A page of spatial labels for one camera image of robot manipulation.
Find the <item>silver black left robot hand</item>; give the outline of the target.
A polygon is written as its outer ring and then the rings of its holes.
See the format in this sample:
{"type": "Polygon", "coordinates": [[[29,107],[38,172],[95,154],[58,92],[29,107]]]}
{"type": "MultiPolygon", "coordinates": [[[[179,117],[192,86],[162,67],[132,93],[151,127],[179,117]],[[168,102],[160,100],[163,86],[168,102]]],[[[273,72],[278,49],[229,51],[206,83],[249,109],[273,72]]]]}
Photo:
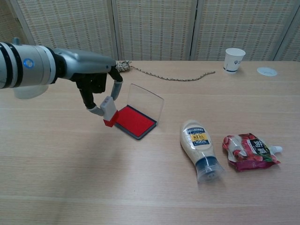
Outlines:
{"type": "Polygon", "coordinates": [[[111,97],[117,99],[123,78],[117,70],[116,60],[99,53],[62,48],[54,49],[53,57],[56,76],[75,82],[87,110],[104,116],[105,111],[94,103],[93,94],[105,92],[106,78],[110,75],[114,80],[111,97]]]}

